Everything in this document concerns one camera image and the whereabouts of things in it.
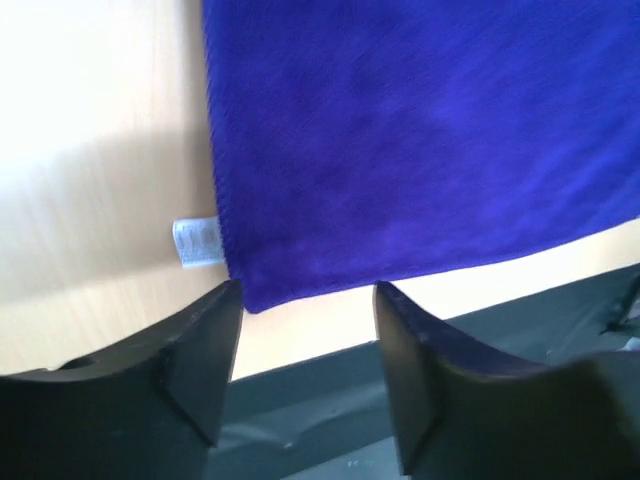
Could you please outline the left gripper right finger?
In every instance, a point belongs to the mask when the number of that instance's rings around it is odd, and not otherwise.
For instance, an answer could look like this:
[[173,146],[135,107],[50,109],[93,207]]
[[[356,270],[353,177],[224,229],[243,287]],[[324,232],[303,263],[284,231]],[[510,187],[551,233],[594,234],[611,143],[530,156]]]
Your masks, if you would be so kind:
[[402,473],[411,479],[635,479],[639,355],[549,367],[495,349],[388,282],[375,322]]

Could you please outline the purple towel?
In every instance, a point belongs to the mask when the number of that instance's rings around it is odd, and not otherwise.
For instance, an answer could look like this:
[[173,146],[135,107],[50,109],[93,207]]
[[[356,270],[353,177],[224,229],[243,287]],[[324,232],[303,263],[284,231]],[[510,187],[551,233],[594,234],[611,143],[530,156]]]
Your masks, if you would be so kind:
[[206,1],[218,220],[258,313],[639,214],[635,1]]

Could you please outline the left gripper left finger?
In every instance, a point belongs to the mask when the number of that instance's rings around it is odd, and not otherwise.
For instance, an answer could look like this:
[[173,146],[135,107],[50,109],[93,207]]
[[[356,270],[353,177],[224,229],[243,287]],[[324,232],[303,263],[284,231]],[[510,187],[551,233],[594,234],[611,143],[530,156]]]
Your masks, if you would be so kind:
[[55,370],[1,380],[5,479],[200,479],[222,425],[243,316],[226,281]]

